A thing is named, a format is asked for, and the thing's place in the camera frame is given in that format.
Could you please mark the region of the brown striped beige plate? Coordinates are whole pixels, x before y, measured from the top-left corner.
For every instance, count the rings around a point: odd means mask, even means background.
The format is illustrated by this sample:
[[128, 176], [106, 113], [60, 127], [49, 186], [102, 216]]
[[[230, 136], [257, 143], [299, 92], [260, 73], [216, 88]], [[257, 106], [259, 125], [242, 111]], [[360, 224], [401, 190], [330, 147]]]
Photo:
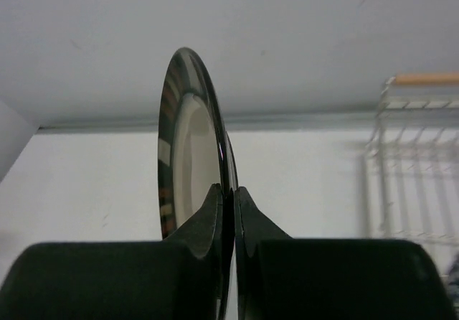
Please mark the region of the brown striped beige plate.
[[237, 170], [217, 95], [201, 57], [173, 54], [158, 122], [158, 204], [165, 240], [185, 244], [217, 265], [215, 318], [227, 315], [234, 250]]

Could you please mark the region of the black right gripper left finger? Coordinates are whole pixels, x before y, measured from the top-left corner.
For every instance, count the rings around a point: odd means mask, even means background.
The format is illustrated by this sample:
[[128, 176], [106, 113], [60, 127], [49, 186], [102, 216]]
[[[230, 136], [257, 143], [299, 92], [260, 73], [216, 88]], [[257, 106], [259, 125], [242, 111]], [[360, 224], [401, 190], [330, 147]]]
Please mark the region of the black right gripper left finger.
[[223, 319], [223, 194], [161, 241], [37, 243], [1, 286], [3, 319]]

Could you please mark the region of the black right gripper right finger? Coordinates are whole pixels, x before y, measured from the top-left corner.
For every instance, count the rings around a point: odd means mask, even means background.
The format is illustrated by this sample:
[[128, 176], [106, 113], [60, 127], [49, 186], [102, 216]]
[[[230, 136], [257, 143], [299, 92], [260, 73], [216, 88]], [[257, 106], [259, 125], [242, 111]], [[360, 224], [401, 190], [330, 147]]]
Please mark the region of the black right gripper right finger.
[[293, 238], [235, 192], [240, 319], [450, 319], [437, 268], [418, 244]]

